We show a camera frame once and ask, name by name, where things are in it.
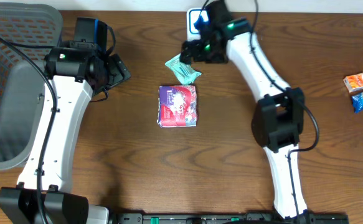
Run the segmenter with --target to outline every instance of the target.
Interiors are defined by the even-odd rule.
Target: white wall
[[[263,12],[348,12],[363,13],[363,0],[258,0]],[[50,4],[66,10],[187,11],[201,7],[204,0],[12,0]],[[253,0],[227,0],[231,11],[254,10]]]

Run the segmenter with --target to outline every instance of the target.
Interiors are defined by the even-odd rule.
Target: orange snack box
[[[363,90],[363,73],[357,75],[349,75],[343,79],[349,93],[357,90]]]

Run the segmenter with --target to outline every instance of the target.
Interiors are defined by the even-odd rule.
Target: gray mesh chair
[[[62,16],[42,4],[0,3],[0,36],[27,45],[60,41]],[[21,49],[42,68],[49,49]],[[18,54],[0,44],[0,170],[22,164],[40,121],[44,82]]]

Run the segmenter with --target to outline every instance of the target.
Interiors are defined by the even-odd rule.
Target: teal wrapper
[[[201,75],[201,72],[195,71],[190,65],[180,62],[180,55],[170,59],[170,61],[165,63],[165,66],[173,71],[176,78],[183,85],[190,85]]]

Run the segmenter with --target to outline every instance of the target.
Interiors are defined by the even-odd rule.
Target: wooden table
[[[73,193],[116,211],[237,213],[271,210],[273,183],[250,129],[255,102],[236,67],[194,64],[196,128],[156,124],[158,87],[179,82],[164,63],[186,39],[184,12],[64,11],[64,37],[78,16],[111,25],[129,81],[85,112],[73,163]],[[253,14],[238,14],[253,18]],[[363,15],[261,14],[258,36],[278,73],[300,87],[321,128],[299,156],[303,194],[315,212],[363,223],[363,111],[353,113],[342,79],[363,72]],[[305,116],[301,145],[314,138]],[[21,169],[0,172],[13,187]],[[8,223],[0,211],[0,223]]]

